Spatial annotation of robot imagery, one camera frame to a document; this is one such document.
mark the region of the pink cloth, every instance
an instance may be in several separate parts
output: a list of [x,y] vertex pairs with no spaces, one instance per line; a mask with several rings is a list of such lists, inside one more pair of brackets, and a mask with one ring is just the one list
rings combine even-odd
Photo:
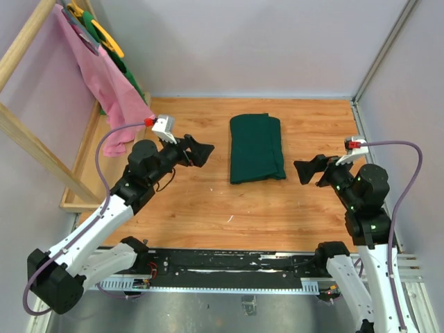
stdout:
[[[94,55],[88,50],[61,10],[62,6],[56,4],[54,12],[80,66],[83,80],[107,113],[111,129],[154,118],[153,112],[120,72],[106,50],[100,46],[99,55]],[[135,134],[142,128],[143,126],[126,128],[111,134],[106,140],[103,154],[113,157],[125,153],[124,143],[134,140]]]

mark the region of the wooden tabletop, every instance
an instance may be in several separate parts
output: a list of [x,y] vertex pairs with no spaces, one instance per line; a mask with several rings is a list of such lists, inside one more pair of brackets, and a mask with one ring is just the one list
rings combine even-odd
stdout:
[[[176,118],[176,137],[191,134],[216,148],[202,169],[177,166],[174,181],[104,245],[134,236],[164,248],[313,251],[322,241],[343,241],[355,250],[334,191],[315,186],[321,175],[302,186],[293,166],[320,153],[344,155],[343,140],[357,134],[348,101],[153,99],[151,108]],[[281,121],[287,179],[231,185],[230,119],[265,112]],[[146,137],[155,140],[149,130]],[[113,165],[112,159],[105,163],[105,169]]]

